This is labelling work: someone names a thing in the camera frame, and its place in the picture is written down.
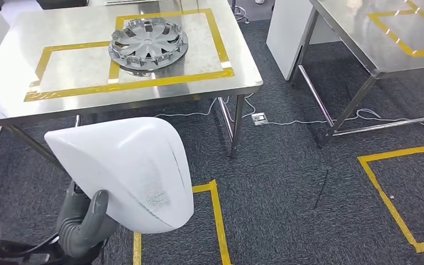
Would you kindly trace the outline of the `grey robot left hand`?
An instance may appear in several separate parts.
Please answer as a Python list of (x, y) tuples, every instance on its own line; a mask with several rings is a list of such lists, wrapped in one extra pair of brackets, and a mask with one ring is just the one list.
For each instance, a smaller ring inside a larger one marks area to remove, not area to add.
[(65, 254), (81, 258), (116, 232), (119, 223), (108, 216), (108, 201), (108, 191), (99, 190), (89, 198), (71, 181), (56, 222)]

